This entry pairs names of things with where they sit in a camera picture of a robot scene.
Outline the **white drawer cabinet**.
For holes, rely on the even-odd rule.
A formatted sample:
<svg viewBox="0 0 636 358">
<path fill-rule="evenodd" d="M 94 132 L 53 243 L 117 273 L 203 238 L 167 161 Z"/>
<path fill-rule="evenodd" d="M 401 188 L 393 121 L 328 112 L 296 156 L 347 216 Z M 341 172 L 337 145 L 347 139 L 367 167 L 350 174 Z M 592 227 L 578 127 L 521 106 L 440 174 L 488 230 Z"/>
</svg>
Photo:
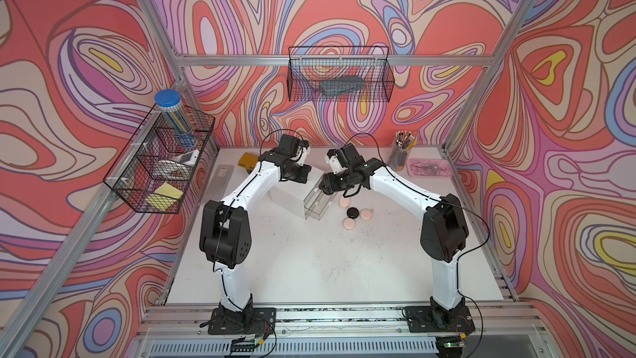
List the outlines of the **white drawer cabinet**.
<svg viewBox="0 0 636 358">
<path fill-rule="evenodd" d="M 305 218 L 303 201 L 313 187 L 319 187 L 323 174 L 324 172 L 322 170 L 313 167 L 306 184 L 291 181 L 278 182 L 278 184 L 269 191 L 269 195 L 272 201 L 281 208 L 307 220 Z"/>
</svg>

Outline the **clear drawer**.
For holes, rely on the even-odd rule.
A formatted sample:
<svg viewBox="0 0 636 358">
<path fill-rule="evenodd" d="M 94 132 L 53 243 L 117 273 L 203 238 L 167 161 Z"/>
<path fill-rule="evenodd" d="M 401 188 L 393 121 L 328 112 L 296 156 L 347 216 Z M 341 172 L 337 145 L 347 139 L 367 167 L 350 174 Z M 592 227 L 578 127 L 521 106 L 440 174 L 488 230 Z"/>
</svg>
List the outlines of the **clear drawer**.
<svg viewBox="0 0 636 358">
<path fill-rule="evenodd" d="M 336 198 L 336 194 L 327 195 L 318 186 L 313 187 L 304 199 L 305 218 L 321 220 Z"/>
</svg>

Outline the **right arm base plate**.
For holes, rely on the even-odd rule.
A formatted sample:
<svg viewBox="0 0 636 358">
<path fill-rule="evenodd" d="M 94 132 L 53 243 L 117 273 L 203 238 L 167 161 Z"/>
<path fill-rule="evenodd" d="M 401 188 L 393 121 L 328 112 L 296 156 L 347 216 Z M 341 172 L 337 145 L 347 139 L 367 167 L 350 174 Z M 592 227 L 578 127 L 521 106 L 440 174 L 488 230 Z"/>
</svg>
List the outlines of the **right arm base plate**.
<svg viewBox="0 0 636 358">
<path fill-rule="evenodd" d="M 407 321 L 410 333 L 452 333 L 470 335 L 475 331 L 475 323 L 469 308 L 460 302 L 450 310 L 435 302 L 427 306 L 406 306 L 402 315 Z"/>
</svg>

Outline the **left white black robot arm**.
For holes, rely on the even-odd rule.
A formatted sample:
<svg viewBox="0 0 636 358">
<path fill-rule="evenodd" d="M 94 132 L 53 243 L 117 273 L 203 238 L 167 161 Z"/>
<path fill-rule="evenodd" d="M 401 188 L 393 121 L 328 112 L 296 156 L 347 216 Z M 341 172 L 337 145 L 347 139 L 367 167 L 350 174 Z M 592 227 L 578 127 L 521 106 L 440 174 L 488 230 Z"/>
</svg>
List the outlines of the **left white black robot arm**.
<svg viewBox="0 0 636 358">
<path fill-rule="evenodd" d="M 241 313 L 253 301 L 240 268 L 252 246 L 250 211 L 280 182 L 307 183 L 311 166 L 306 164 L 306 157 L 310 151 L 300 148 L 292 154 L 281 149 L 265 152 L 233 192 L 220 201 L 205 204 L 199 247 L 220 280 L 223 309 Z"/>
</svg>

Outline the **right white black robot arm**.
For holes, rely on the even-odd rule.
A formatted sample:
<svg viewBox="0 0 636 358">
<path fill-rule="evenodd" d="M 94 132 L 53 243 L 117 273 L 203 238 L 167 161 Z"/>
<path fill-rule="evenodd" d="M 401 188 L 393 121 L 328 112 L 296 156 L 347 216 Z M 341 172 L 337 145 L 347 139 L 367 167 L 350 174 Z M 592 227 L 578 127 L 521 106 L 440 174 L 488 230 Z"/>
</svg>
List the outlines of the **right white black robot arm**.
<svg viewBox="0 0 636 358">
<path fill-rule="evenodd" d="M 409 182 L 377 158 L 365 161 L 341 159 L 332 149 L 326 154 L 331 171 L 324 174 L 320 189 L 326 195 L 364 187 L 397 202 L 422 222 L 420 245 L 432 259 L 432 303 L 446 311 L 462 305 L 458 260 L 470 234 L 459 199 L 444 197 Z"/>
</svg>

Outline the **black earphone case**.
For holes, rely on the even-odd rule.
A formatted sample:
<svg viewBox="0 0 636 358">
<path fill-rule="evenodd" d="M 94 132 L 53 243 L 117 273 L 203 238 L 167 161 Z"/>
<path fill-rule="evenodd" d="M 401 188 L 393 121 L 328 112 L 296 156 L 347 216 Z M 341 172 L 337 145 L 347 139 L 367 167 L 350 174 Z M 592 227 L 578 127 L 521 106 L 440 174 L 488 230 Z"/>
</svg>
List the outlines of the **black earphone case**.
<svg viewBox="0 0 636 358">
<path fill-rule="evenodd" d="M 359 210 L 355 207 L 349 207 L 346 211 L 346 215 L 352 219 L 355 220 L 359 217 Z"/>
</svg>

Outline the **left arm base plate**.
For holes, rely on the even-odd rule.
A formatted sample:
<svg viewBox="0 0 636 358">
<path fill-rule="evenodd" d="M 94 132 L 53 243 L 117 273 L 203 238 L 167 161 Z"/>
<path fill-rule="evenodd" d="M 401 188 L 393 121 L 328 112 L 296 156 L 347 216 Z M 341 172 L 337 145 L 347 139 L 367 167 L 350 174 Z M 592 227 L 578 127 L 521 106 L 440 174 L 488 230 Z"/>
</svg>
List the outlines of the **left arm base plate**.
<svg viewBox="0 0 636 358">
<path fill-rule="evenodd" d="M 200 325 L 210 335 L 266 336 L 275 330 L 277 310 L 275 308 L 247 307 L 241 312 L 219 307 L 213 310 L 210 320 Z"/>
</svg>

